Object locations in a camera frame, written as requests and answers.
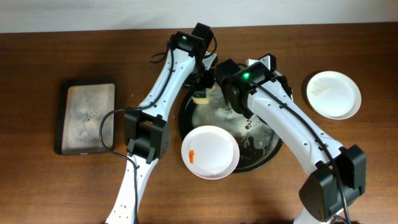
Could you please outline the white plate top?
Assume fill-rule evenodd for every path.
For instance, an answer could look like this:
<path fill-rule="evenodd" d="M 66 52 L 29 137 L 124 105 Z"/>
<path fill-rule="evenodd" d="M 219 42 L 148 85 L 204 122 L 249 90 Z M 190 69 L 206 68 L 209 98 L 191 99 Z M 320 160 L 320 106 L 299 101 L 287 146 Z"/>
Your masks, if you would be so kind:
<path fill-rule="evenodd" d="M 308 81 L 306 96 L 318 114 L 335 120 L 354 116 L 362 103 L 357 84 L 345 74 L 335 71 L 314 75 Z"/>

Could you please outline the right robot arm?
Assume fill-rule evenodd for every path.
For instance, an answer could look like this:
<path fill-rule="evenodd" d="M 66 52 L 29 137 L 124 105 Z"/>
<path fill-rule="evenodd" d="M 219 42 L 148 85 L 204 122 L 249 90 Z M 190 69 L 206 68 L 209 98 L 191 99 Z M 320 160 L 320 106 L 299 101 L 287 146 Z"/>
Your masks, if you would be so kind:
<path fill-rule="evenodd" d="M 308 178 L 299 190 L 303 204 L 295 223 L 351 223 L 348 206 L 366 190 L 366 155 L 345 148 L 320 129 L 293 101 L 287 78 L 267 54 L 241 68 L 219 63 L 215 80 L 232 109 L 269 125 L 293 152 Z"/>

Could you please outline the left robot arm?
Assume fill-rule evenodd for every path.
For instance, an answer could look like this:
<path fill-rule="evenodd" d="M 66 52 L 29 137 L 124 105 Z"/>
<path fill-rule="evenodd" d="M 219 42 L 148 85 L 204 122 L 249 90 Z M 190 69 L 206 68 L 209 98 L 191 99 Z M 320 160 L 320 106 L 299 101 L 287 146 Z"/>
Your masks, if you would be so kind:
<path fill-rule="evenodd" d="M 169 150 L 168 118 L 183 86 L 206 92 L 215 83 L 213 66 L 218 56 L 208 52 L 215 43 L 209 26 L 198 23 L 192 33 L 170 36 L 162 53 L 164 67 L 149 94 L 137 108 L 123 109 L 126 170 L 114 207 L 106 222 L 138 223 L 139 204 L 150 174 Z"/>

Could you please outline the white plate bottom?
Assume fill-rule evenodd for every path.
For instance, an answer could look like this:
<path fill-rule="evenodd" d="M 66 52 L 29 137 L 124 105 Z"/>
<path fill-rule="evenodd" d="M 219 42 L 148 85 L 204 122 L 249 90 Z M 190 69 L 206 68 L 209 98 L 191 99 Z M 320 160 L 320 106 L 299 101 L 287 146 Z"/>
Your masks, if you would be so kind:
<path fill-rule="evenodd" d="M 217 180 L 235 170 L 240 151 L 235 138 L 226 130 L 200 126 L 184 137 L 181 155 L 190 172 L 202 179 Z"/>

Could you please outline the green yellow sponge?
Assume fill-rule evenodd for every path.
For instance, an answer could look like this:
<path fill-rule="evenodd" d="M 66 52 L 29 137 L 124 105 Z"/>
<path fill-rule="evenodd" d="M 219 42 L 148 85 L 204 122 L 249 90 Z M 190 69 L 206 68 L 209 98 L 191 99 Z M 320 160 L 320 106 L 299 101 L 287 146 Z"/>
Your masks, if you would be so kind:
<path fill-rule="evenodd" d="M 208 104 L 210 102 L 209 89 L 194 92 L 192 100 L 197 105 Z"/>

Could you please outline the pale blue plate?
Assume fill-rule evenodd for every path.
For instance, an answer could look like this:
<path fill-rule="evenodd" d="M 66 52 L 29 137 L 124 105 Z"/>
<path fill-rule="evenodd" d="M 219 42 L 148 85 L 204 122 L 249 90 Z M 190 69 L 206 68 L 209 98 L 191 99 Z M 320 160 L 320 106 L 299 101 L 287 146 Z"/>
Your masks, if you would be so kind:
<path fill-rule="evenodd" d="M 287 81 L 287 77 L 282 75 L 280 72 L 278 71 L 274 71 L 273 74 L 276 76 L 277 80 L 280 82 L 282 88 L 284 89 L 284 91 L 286 92 L 286 94 L 289 96 L 289 98 L 291 100 L 294 100 L 293 98 L 293 89 L 290 87 L 288 81 Z"/>

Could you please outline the white plate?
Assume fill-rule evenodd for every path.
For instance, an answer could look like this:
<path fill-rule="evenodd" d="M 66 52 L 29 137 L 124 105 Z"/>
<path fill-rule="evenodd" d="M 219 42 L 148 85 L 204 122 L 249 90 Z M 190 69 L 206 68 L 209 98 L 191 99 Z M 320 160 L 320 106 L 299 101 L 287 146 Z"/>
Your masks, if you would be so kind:
<path fill-rule="evenodd" d="M 226 130 L 200 126 L 184 137 L 181 155 L 190 172 L 202 179 L 217 180 L 235 170 L 240 151 L 235 138 Z"/>
<path fill-rule="evenodd" d="M 314 75 L 308 81 L 306 96 L 318 114 L 335 120 L 354 116 L 362 103 L 357 84 L 345 74 L 335 71 Z"/>

